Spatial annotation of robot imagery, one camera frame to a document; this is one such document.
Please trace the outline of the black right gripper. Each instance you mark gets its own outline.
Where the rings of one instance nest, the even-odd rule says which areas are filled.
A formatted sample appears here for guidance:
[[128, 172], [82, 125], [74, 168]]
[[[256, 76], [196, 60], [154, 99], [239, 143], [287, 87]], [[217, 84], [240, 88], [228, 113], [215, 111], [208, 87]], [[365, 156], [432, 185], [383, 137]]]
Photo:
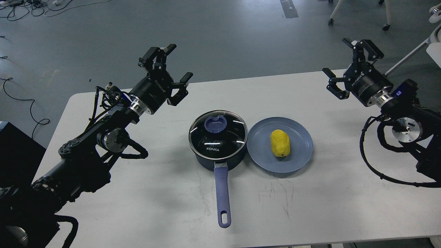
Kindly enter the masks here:
[[[350, 41], [343, 38], [342, 41], [352, 49], [352, 64], [343, 73], [342, 77], [337, 77], [329, 68], [323, 68], [322, 72], [329, 78], [327, 90], [339, 100], [348, 99], [352, 93], [364, 106], [372, 106], [375, 100], [372, 99], [378, 92], [389, 93], [393, 84], [372, 64], [365, 63], [365, 52], [368, 53], [367, 60], [375, 61], [384, 58], [384, 53], [368, 39], [361, 41]], [[343, 83], [344, 89], [337, 85]]]

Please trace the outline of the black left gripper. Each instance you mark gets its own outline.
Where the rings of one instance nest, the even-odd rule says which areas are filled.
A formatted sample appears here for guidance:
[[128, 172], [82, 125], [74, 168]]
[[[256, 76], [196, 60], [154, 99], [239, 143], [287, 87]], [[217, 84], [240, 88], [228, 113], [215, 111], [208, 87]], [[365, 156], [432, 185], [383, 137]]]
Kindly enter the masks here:
[[174, 83], [166, 71], [167, 56], [176, 47], [176, 44], [169, 44], [165, 48], [151, 47], [138, 59], [138, 66], [148, 72], [129, 92], [132, 100], [130, 109], [138, 115], [153, 115], [166, 100], [168, 105], [177, 106], [188, 95], [186, 88], [194, 74], [186, 72], [178, 83]]

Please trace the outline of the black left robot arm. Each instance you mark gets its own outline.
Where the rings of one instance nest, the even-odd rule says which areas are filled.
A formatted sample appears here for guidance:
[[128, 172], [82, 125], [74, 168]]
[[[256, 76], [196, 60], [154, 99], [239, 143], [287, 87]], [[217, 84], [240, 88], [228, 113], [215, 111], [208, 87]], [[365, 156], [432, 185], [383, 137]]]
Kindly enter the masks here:
[[167, 102], [178, 105], [187, 95], [192, 72], [178, 83], [167, 72], [167, 56], [176, 48], [151, 47], [139, 58], [138, 66], [146, 76], [128, 93], [109, 85], [97, 87], [103, 92], [104, 111], [93, 111], [84, 132], [63, 144], [61, 162], [29, 186], [11, 186], [1, 190], [1, 247], [44, 248], [60, 230], [60, 223], [72, 228], [62, 247], [69, 248], [79, 229], [76, 218], [58, 215], [67, 202], [83, 192], [94, 193], [111, 179], [110, 170], [118, 159], [145, 159], [148, 151], [134, 141], [126, 127], [137, 124], [144, 113], [153, 115]]

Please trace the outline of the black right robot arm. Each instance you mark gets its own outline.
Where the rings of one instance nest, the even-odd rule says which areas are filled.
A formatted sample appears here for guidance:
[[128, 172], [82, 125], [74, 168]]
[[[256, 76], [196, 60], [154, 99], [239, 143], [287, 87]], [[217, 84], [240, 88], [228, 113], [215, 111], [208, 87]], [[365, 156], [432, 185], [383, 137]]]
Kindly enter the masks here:
[[[367, 167], [380, 179], [399, 185], [439, 188], [440, 172], [440, 113], [420, 105], [417, 83], [405, 80], [394, 91], [388, 78], [374, 68], [383, 58], [381, 50], [368, 39], [343, 42], [352, 51], [352, 62], [342, 77], [330, 69], [322, 71], [329, 78], [327, 90], [337, 99], [345, 100], [353, 95], [365, 107], [377, 106], [380, 115], [371, 116], [365, 122], [359, 147]], [[416, 160], [418, 173], [433, 179], [432, 182], [405, 182], [377, 171], [367, 160], [364, 149], [368, 128], [378, 122], [377, 138], [381, 146], [396, 153], [409, 153]]]

